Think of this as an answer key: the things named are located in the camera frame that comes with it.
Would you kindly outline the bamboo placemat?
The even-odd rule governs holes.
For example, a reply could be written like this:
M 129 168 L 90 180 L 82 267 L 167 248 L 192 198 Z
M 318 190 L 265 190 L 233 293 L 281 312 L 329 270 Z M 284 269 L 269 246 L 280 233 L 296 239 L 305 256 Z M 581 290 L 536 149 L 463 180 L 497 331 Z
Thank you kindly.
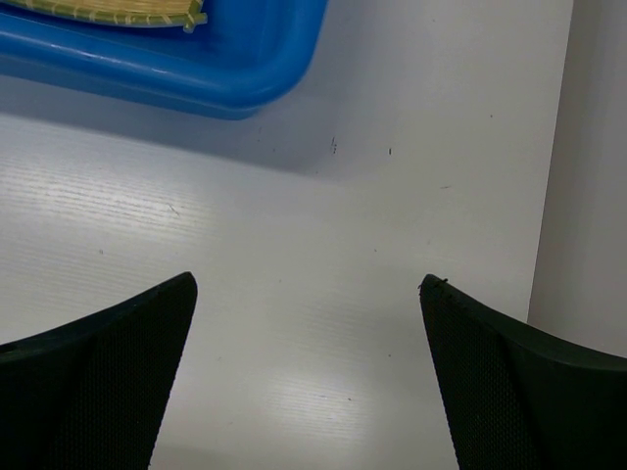
M 191 33 L 205 24 L 203 1 L 193 0 L 8 0 L 2 5 L 49 17 L 126 28 L 181 27 Z

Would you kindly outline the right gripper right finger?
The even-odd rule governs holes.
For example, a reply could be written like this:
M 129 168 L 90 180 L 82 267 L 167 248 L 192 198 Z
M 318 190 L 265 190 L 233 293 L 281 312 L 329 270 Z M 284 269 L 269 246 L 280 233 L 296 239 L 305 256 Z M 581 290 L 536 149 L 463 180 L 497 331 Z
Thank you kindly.
M 625 358 L 545 333 L 433 274 L 419 300 L 459 468 L 625 468 Z

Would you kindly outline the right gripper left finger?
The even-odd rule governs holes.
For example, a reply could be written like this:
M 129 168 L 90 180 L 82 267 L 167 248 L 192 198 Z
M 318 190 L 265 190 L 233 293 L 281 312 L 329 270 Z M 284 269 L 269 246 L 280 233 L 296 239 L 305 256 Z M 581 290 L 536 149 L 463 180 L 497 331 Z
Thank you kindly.
M 2 468 L 148 468 L 197 295 L 183 272 L 2 345 Z

